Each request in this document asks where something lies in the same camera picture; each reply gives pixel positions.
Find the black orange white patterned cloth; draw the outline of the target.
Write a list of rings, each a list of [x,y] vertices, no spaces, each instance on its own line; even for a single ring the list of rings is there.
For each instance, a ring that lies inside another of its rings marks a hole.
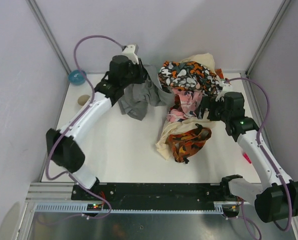
[[[163,89],[201,92],[204,96],[216,97],[223,89],[217,74],[196,61],[166,61],[158,79]]]

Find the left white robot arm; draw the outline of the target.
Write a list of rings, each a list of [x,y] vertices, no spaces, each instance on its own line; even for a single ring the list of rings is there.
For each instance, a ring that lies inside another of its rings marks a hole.
[[[84,188],[91,189],[98,182],[98,178],[85,164],[86,156],[80,144],[99,118],[123,96],[125,88],[144,83],[147,75],[136,54],[122,53],[114,56],[109,70],[92,88],[92,96],[84,107],[60,129],[51,128],[47,131],[49,159]]]

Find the pink navy patterned cloth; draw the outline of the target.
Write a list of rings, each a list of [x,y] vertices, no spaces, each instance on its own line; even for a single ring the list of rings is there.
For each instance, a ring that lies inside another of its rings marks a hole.
[[[200,91],[173,89],[174,106],[166,115],[169,122],[182,122],[186,119],[196,117],[196,109],[202,101],[203,94]]]

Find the cream cloth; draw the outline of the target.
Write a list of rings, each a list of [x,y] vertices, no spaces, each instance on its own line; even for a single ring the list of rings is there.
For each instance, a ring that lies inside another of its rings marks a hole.
[[[179,62],[166,61],[158,72],[164,92],[174,97],[156,150],[166,160],[189,163],[212,136],[215,123],[202,117],[199,105],[207,97],[218,95],[219,80],[212,54],[203,53]]]

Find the grey cloth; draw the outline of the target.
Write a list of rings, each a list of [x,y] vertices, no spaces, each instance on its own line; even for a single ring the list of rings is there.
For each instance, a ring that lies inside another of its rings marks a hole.
[[[144,68],[147,72],[144,83],[129,85],[117,102],[123,115],[138,121],[145,118],[149,105],[170,107],[175,99],[173,93],[162,89],[156,66],[145,65]]]

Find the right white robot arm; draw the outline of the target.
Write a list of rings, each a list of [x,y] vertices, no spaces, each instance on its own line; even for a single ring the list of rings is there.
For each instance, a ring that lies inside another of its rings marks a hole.
[[[198,108],[202,117],[225,124],[226,133],[247,154],[260,179],[260,186],[240,175],[223,177],[221,185],[228,198],[239,197],[252,204],[264,223],[298,216],[298,181],[281,168],[270,152],[256,122],[245,115],[245,99],[240,92],[227,92],[220,98],[204,96]]]

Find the red orange camouflage cloth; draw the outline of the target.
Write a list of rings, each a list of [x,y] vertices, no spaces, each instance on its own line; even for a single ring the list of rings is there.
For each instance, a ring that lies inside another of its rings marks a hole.
[[[178,163],[189,163],[189,158],[200,151],[212,136],[215,123],[206,118],[200,119],[198,108],[196,117],[183,121],[165,121],[156,150],[163,158],[171,157]]]

